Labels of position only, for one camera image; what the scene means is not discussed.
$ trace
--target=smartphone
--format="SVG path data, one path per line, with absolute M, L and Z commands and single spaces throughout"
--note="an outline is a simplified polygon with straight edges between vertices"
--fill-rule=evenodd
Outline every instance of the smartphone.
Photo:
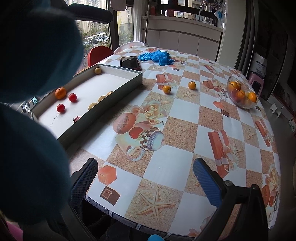
M 120 59 L 120 67 L 141 70 L 140 62 L 136 56 L 122 57 Z

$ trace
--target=checkered tablecloth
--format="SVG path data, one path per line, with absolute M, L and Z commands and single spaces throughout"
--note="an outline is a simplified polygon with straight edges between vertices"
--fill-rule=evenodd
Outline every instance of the checkered tablecloth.
M 155 50 L 132 47 L 101 63 L 119 66 L 123 56 Z M 280 167 L 272 128 L 260 101 L 243 110 L 225 92 L 230 76 L 247 80 L 241 72 L 216 62 L 164 51 L 175 59 L 174 65 L 141 61 L 143 85 L 98 120 L 72 158 L 75 163 L 92 157 L 99 167 L 108 166 L 99 170 L 87 200 L 143 232 L 193 240 L 216 210 L 192 170 L 193 161 L 202 157 L 224 180 L 265 187 L 268 225 L 274 225 Z M 158 87 L 162 81 L 172 87 L 170 95 Z M 189 81 L 196 83 L 197 90 L 188 89 Z M 124 123 L 117 128 L 126 128 L 124 134 L 114 130 L 114 120 L 120 116 Z M 223 237 L 238 210 L 236 205 Z

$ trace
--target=fruit bowl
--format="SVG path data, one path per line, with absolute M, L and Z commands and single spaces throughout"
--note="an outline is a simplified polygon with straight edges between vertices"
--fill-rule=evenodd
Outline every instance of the fruit bowl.
M 233 76 L 230 76 L 227 81 L 227 92 L 230 99 L 238 106 L 244 109 L 253 108 L 259 98 L 254 90 L 246 85 L 246 83 L 239 81 Z

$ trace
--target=red chair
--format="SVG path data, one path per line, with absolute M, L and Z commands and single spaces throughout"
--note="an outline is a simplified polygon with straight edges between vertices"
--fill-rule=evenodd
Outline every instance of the red chair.
M 90 66 L 102 61 L 103 59 L 113 55 L 111 49 L 106 46 L 97 46 L 91 49 L 87 56 L 87 63 Z

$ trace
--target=glass bowl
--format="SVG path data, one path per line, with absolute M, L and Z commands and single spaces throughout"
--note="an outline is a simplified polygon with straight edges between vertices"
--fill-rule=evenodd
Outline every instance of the glass bowl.
M 233 76 L 230 76 L 227 80 L 227 93 L 230 97 L 230 99 L 238 106 L 238 107 L 241 107 L 241 108 L 244 108 L 244 109 L 251 109 L 253 108 L 259 101 L 259 98 L 258 96 L 256 95 L 257 97 L 257 100 L 256 102 L 253 102 L 251 100 L 249 100 L 246 95 L 244 95 L 242 92 L 240 92 L 239 90 L 235 89 L 233 87 L 232 84 L 230 84 L 230 82 L 236 82 L 237 84 L 241 84 L 241 90 L 243 90 L 246 95 L 253 92 L 254 90 L 248 86 L 246 83 L 242 82 L 242 81 L 239 81 L 237 78 L 233 77 Z

